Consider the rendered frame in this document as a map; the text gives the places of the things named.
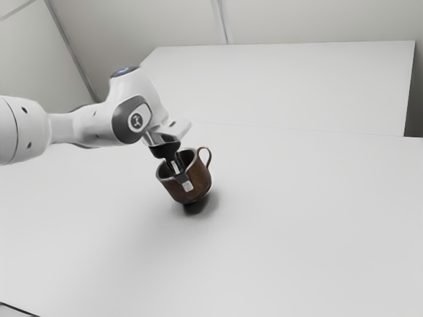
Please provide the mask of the brown mug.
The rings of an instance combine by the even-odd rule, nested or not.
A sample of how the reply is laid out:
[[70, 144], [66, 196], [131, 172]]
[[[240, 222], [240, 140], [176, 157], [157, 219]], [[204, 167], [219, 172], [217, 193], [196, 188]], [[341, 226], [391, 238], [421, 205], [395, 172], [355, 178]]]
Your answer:
[[188, 175], [194, 189], [185, 192], [175, 180], [170, 165], [163, 160], [156, 169], [156, 179], [163, 185], [169, 195], [178, 203], [189, 205], [200, 201], [210, 190], [212, 177], [209, 165], [212, 152], [208, 147], [186, 148], [176, 152], [176, 158], [182, 163], [182, 172]]

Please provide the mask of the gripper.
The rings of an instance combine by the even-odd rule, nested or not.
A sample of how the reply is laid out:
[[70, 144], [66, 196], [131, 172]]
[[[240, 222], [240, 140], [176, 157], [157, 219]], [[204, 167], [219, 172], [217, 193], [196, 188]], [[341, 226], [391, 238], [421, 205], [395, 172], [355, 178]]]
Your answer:
[[156, 159], [170, 160], [170, 169], [173, 174], [177, 174], [174, 177], [175, 180], [182, 186], [185, 192], [191, 192], [194, 189], [192, 182], [187, 174], [181, 173], [182, 163], [178, 159], [174, 159], [176, 152], [180, 149], [180, 146], [180, 141], [171, 141], [149, 147], [149, 150]]

